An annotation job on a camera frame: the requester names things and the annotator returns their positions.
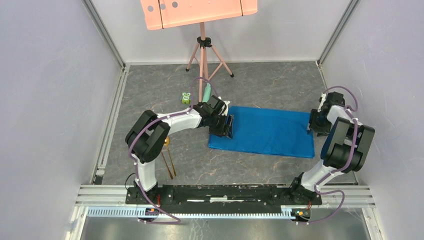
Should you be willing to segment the blue cloth napkin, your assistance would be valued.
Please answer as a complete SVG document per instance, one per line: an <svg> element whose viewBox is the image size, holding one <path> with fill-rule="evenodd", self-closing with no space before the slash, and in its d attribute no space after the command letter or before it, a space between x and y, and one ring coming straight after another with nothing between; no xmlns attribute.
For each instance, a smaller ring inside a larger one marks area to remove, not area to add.
<svg viewBox="0 0 424 240"><path fill-rule="evenodd" d="M232 106L232 138L210 135L211 149L312 159L314 137L308 112Z"/></svg>

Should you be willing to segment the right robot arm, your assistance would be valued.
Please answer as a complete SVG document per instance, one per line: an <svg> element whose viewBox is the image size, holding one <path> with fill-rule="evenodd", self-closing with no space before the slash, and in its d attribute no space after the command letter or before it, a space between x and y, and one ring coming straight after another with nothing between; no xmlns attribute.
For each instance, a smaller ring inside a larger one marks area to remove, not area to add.
<svg viewBox="0 0 424 240"><path fill-rule="evenodd" d="M326 137L320 161L296 177L289 187L289 199L295 204L312 201L322 185L335 177L358 172L370 150L375 129L353 117L339 92L322 93L319 107L310 112L308 132Z"/></svg>

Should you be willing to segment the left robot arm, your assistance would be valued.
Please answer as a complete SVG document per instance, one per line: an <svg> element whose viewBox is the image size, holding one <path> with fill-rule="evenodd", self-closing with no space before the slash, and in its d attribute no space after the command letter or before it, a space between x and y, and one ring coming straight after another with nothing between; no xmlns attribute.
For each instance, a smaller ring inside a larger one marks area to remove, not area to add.
<svg viewBox="0 0 424 240"><path fill-rule="evenodd" d="M135 165L135 184L140 188L138 197L145 204L157 198L155 160L166 139L174 133L197 128L208 128L211 135L233 137L233 115L229 114L227 100L213 95L207 102L199 102L187 109L156 114L146 110L125 137L128 155Z"/></svg>

